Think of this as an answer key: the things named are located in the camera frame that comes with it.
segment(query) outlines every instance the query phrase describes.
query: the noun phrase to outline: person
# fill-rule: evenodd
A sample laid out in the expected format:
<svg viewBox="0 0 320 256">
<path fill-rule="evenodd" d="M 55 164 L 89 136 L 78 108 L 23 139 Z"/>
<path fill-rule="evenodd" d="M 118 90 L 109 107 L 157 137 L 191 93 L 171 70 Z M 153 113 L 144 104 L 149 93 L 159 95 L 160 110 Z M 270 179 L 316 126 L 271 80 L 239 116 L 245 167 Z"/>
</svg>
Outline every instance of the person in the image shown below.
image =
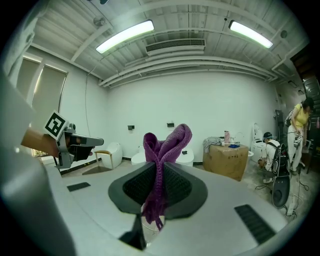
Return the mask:
<svg viewBox="0 0 320 256">
<path fill-rule="evenodd" d="M 308 119 L 313 108 L 314 100 L 311 97 L 308 97 L 302 104 L 297 104 L 294 107 L 293 113 L 291 115 L 291 125 L 288 128 L 287 139 L 289 168 L 293 175 L 297 175 L 297 167 L 302 156 L 302 148 L 307 143 Z M 300 143 L 298 148 L 296 148 L 294 146 L 294 141 L 298 135 L 302 136 L 302 143 Z"/>
<path fill-rule="evenodd" d="M 260 168 L 264 168 L 264 179 L 262 180 L 264 184 L 269 184 L 273 182 L 276 178 L 271 170 L 272 162 L 276 153 L 276 149 L 280 146 L 280 143 L 273 139 L 271 132 L 266 132 L 263 135 L 263 141 L 266 144 L 262 149 L 261 159 L 259 159 L 258 164 Z"/>
</svg>

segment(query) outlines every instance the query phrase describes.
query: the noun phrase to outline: fluorescent light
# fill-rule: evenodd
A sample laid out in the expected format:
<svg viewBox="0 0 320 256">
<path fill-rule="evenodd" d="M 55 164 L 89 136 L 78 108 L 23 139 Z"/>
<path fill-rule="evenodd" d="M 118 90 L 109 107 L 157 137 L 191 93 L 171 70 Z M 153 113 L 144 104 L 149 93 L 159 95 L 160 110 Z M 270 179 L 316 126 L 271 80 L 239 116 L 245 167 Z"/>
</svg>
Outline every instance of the fluorescent light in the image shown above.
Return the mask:
<svg viewBox="0 0 320 256">
<path fill-rule="evenodd" d="M 270 42 L 268 39 L 266 39 L 264 36 L 260 35 L 256 31 L 252 30 L 251 28 L 248 28 L 247 26 L 244 26 L 238 22 L 235 22 L 234 20 L 231 21 L 229 25 L 229 29 L 232 31 L 238 32 L 248 38 L 253 39 L 254 41 L 258 42 L 259 44 L 262 44 L 266 48 L 270 48 L 273 43 Z"/>
<path fill-rule="evenodd" d="M 126 30 L 121 31 L 120 33 L 114 35 L 113 37 L 111 37 L 107 41 L 105 41 L 103 44 L 99 45 L 96 48 L 96 50 L 99 53 L 103 54 L 105 51 L 116 46 L 117 44 L 120 44 L 121 42 L 123 42 L 125 40 L 128 40 L 129 38 L 133 38 L 137 35 L 152 31 L 154 29 L 155 28 L 154 28 L 154 24 L 152 23 L 152 21 L 147 20 L 143 23 L 129 27 Z"/>
</svg>

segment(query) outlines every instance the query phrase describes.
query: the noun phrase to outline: purple towel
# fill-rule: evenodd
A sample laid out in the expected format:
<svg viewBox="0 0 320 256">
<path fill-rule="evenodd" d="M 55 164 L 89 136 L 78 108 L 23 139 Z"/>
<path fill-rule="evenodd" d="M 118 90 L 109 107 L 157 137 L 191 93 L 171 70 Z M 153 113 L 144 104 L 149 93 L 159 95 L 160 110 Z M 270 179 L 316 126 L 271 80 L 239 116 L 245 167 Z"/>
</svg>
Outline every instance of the purple towel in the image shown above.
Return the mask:
<svg viewBox="0 0 320 256">
<path fill-rule="evenodd" d="M 181 150 L 187 146 L 191 138 L 191 130 L 186 124 L 178 125 L 164 141 L 158 141 L 151 132 L 144 135 L 145 159 L 147 162 L 155 162 L 156 176 L 153 189 L 144 203 L 142 216 L 145 216 L 149 224 L 155 221 L 159 230 L 163 227 L 159 216 L 164 215 L 166 205 L 163 194 L 164 163 L 175 163 Z"/>
</svg>

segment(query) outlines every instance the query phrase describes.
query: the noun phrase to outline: white wall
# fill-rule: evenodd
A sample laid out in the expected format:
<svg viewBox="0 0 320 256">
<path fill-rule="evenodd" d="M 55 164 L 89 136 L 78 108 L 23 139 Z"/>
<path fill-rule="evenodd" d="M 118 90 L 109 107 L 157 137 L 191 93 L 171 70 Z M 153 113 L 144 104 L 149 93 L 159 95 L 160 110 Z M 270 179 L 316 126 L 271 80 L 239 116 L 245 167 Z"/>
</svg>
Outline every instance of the white wall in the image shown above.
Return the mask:
<svg viewBox="0 0 320 256">
<path fill-rule="evenodd" d="M 98 86 L 98 78 L 89 75 L 86 90 L 87 73 L 82 69 L 34 47 L 30 47 L 27 52 L 45 59 L 48 65 L 68 72 L 61 97 L 60 114 L 75 124 L 77 134 L 104 139 L 104 145 L 96 150 L 105 150 L 109 143 L 107 90 Z M 94 155 L 89 156 L 87 160 L 73 162 L 71 167 L 94 159 Z"/>
<path fill-rule="evenodd" d="M 195 162 L 203 157 L 202 142 L 209 136 L 242 132 L 250 146 L 252 125 L 275 133 L 275 86 L 248 75 L 202 72 L 143 79 L 110 89 L 110 134 L 122 144 L 123 156 L 132 157 L 145 133 L 164 140 L 172 129 L 167 123 L 187 124 L 193 134 L 189 144 Z M 128 125 L 135 125 L 128 131 Z"/>
</svg>

